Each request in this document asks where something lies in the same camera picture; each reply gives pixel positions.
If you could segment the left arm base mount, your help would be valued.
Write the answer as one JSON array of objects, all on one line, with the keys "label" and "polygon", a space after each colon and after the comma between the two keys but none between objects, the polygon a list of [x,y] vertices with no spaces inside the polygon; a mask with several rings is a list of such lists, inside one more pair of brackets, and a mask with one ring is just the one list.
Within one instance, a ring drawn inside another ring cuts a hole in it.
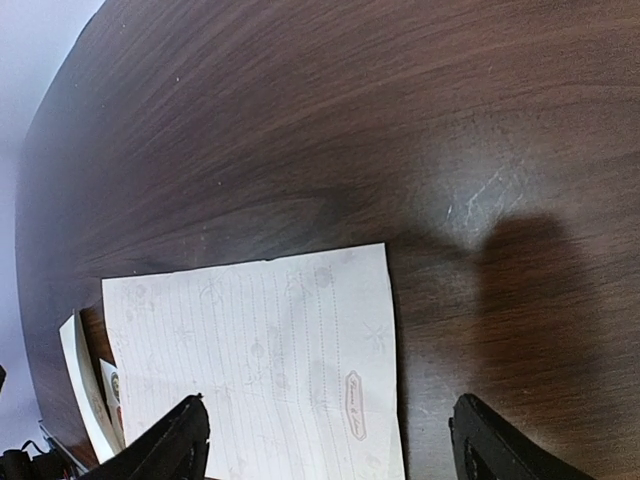
[{"label": "left arm base mount", "polygon": [[80,479],[88,468],[70,450],[38,422],[43,439],[49,447],[42,450],[33,440],[19,449],[9,449],[1,455],[2,480]]}]

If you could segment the red round sticker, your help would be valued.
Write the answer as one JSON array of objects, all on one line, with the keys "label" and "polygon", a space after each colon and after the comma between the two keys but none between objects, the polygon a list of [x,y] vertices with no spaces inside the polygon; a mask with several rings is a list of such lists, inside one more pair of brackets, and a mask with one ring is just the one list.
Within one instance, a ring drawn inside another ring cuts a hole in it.
[{"label": "red round sticker", "polygon": [[119,435],[124,438],[123,416],[122,416],[122,408],[120,405],[116,407],[115,412],[116,412],[116,420],[117,420],[116,425],[118,427]]}]

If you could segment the lined stationery sheet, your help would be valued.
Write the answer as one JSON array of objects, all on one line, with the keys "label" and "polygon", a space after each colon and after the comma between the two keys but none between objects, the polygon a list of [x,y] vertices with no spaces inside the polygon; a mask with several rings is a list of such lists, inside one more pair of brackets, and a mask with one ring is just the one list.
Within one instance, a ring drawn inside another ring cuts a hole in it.
[{"label": "lined stationery sheet", "polygon": [[372,244],[102,283],[132,443],[188,395],[214,479],[401,479],[395,318]]}]

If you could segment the white sticker sheet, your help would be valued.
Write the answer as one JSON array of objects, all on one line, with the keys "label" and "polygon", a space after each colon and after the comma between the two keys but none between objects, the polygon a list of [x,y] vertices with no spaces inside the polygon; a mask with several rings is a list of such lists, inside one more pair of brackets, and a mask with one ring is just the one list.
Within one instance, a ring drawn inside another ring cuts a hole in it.
[{"label": "white sticker sheet", "polygon": [[105,391],[105,399],[106,399],[106,405],[107,408],[109,410],[109,415],[110,415],[110,419],[111,419],[111,424],[115,433],[115,437],[118,441],[118,445],[119,448],[121,450],[123,450],[126,447],[126,442],[125,439],[123,437],[121,437],[119,435],[118,432],[118,427],[116,425],[117,420],[116,420],[116,412],[115,409],[118,405],[121,406],[121,403],[118,404],[113,396],[112,390],[111,390],[111,386],[110,386],[110,375],[112,372],[117,372],[118,373],[118,369],[115,365],[100,359],[99,360],[99,365],[100,365],[100,371],[101,371],[101,376],[102,376],[102,382],[103,382],[103,387],[104,387],[104,391]]}]

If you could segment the green round sticker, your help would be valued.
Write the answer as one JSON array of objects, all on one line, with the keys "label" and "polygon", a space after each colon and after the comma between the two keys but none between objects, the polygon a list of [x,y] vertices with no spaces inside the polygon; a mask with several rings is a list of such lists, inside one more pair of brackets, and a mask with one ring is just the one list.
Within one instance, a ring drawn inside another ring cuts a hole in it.
[{"label": "green round sticker", "polygon": [[110,375],[110,386],[114,396],[115,401],[120,404],[120,386],[119,386],[119,375],[117,372],[112,372]]}]

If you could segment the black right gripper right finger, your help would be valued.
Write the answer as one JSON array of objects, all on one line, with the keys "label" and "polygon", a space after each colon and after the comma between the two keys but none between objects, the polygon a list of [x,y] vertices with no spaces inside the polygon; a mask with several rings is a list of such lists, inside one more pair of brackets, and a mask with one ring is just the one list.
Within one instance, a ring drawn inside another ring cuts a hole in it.
[{"label": "black right gripper right finger", "polygon": [[474,394],[458,398],[449,430],[459,479],[591,478],[539,447]]}]

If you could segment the cream envelope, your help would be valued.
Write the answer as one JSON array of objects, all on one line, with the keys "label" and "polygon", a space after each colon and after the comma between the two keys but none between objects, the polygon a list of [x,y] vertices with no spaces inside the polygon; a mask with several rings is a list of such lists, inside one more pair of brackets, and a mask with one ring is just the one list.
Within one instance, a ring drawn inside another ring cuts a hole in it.
[{"label": "cream envelope", "polygon": [[119,453],[121,446],[101,394],[78,311],[60,327],[59,335],[81,419],[96,458],[102,464]]}]

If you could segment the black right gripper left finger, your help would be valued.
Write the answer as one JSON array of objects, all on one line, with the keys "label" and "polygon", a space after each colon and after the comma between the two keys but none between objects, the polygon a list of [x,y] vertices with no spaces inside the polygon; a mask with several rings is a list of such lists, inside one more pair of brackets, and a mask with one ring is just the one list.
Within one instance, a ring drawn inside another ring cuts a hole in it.
[{"label": "black right gripper left finger", "polygon": [[203,479],[209,453],[209,417],[200,394],[188,395],[89,479]]}]

